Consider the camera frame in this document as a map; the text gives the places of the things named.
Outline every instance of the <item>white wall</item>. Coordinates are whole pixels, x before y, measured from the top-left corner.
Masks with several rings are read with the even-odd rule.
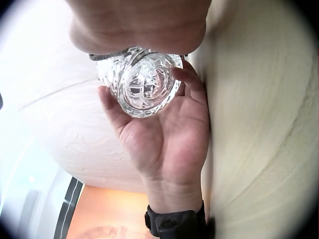
[[[28,125],[4,98],[0,110],[1,221],[16,235],[30,190],[38,197],[26,238],[53,238],[71,175],[35,141]]]

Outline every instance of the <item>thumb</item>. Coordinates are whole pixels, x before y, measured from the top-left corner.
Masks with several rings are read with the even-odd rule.
[[[98,93],[104,113],[110,120],[118,135],[121,135],[124,127],[131,122],[133,118],[122,110],[117,100],[112,96],[109,88],[106,86],[100,86],[98,88]]]

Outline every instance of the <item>light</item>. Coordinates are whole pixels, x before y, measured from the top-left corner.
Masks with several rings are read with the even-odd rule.
[[[30,176],[30,177],[29,177],[29,182],[33,183],[33,182],[34,182],[34,179],[35,179],[34,176]]]

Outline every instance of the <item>wrist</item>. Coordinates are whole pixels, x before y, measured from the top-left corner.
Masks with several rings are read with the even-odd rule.
[[[155,213],[193,210],[203,204],[200,178],[191,184],[176,184],[165,180],[142,179],[146,186],[149,205]]]

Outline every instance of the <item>beige surface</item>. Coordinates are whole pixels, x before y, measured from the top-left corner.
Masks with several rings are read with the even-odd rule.
[[[241,1],[210,31],[192,62],[208,89],[217,238],[284,238],[318,193],[317,43],[278,1]]]
[[[94,64],[67,38],[66,4],[34,2],[5,30],[1,94],[73,176],[143,192],[102,113]],[[222,2],[213,3],[223,9]],[[218,239],[282,238],[317,195],[317,45],[299,15],[280,1],[234,6],[230,25],[213,31],[209,22],[204,42],[191,54],[207,83],[211,113],[204,196],[217,219]],[[219,19],[215,9],[212,21]],[[22,55],[16,64],[13,52]]]

